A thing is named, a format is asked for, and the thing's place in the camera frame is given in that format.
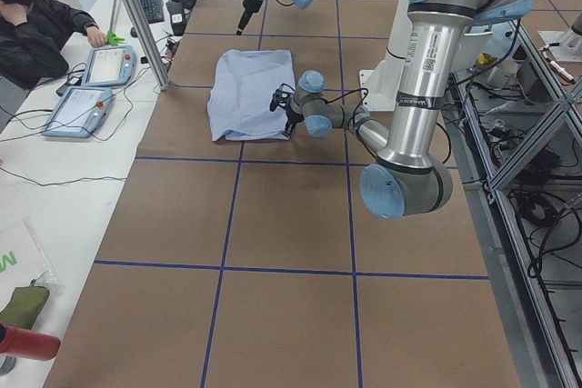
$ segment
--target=white cloth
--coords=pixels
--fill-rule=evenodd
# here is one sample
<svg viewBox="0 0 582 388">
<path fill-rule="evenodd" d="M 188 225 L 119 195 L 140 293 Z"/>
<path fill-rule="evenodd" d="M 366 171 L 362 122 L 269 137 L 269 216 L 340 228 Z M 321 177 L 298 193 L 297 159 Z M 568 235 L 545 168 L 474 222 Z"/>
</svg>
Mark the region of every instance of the white cloth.
<svg viewBox="0 0 582 388">
<path fill-rule="evenodd" d="M 285 111 L 269 111 L 273 92 L 283 83 L 295 84 L 288 50 L 224 53 L 207 105 L 212 141 L 223 135 L 234 141 L 287 139 Z"/>
</svg>

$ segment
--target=black jacket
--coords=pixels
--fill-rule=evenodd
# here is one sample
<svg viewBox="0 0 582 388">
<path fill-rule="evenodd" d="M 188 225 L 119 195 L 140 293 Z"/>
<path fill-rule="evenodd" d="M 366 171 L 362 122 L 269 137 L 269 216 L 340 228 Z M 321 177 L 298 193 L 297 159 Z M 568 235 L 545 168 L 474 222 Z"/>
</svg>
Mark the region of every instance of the black jacket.
<svg viewBox="0 0 582 388">
<path fill-rule="evenodd" d="M 24 88 L 42 77 L 64 75 L 69 66 L 60 50 L 73 32 L 86 35 L 91 15 L 57 0 L 36 0 L 28 22 L 18 26 L 0 17 L 0 75 Z"/>
</svg>

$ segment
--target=red cylinder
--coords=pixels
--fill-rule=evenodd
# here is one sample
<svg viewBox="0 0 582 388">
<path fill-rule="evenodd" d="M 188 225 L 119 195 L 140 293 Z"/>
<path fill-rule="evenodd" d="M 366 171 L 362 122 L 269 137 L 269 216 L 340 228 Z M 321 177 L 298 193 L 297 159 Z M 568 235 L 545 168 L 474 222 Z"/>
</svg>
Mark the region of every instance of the red cylinder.
<svg viewBox="0 0 582 388">
<path fill-rule="evenodd" d="M 0 323 L 0 353 L 49 361 L 56 356 L 60 346 L 61 340 L 56 336 Z"/>
</svg>

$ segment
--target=white desk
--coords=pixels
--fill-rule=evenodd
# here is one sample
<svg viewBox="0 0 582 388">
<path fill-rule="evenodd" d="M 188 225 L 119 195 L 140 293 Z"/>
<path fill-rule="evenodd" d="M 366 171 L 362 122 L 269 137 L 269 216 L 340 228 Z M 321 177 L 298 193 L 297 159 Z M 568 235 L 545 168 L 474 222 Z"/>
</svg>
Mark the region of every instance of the white desk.
<svg viewBox="0 0 582 388">
<path fill-rule="evenodd" d="M 112 3 L 113 0 L 98 0 L 90 11 L 104 30 L 109 26 Z M 123 36 L 125 42 L 134 47 L 139 58 L 144 51 L 138 40 L 130 36 L 131 23 L 121 0 L 118 3 L 120 6 L 115 33 Z M 164 23 L 151 25 L 155 40 L 171 34 L 167 11 L 165 14 Z M 162 48 L 164 44 L 165 40 L 160 41 L 159 47 Z M 86 61 L 89 49 L 86 38 L 75 34 L 62 53 L 73 67 Z M 144 66 L 139 64 L 138 59 L 134 77 Z M 19 112 L 54 108 L 59 100 L 55 90 L 64 81 L 62 79 L 34 90 Z M 154 110 L 158 91 L 156 79 L 148 70 L 126 90 L 134 108 L 120 129 L 106 142 L 99 142 L 95 138 L 73 141 L 48 139 L 39 134 L 6 141 L 32 133 L 13 120 L 0 134 L 3 167 L 41 183 L 81 177 L 125 178 Z M 101 138 L 108 137 L 129 107 L 123 93 L 120 93 L 95 134 Z M 32 126 L 40 126 L 47 118 L 46 113 L 27 115 L 30 116 L 23 116 L 22 119 Z M 63 337 L 122 188 L 123 182 L 120 181 L 40 187 L 0 172 L 0 229 L 28 219 L 64 285 L 58 295 L 51 295 L 35 324 L 35 330 Z M 0 302 L 0 306 L 4 307 L 6 303 Z M 10 374 L 0 377 L 0 387 L 42 387 L 52 363 L 19 359 Z"/>
</svg>

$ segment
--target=keyboard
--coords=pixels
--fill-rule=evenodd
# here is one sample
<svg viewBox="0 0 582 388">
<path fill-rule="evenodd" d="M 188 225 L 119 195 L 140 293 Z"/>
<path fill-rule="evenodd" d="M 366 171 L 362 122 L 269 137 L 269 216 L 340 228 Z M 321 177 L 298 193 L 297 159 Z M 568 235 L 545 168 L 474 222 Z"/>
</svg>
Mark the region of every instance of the keyboard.
<svg viewBox="0 0 582 388">
<path fill-rule="evenodd" d="M 164 3 L 162 0 L 139 0 L 139 3 L 144 8 L 148 23 L 164 21 Z"/>
</svg>

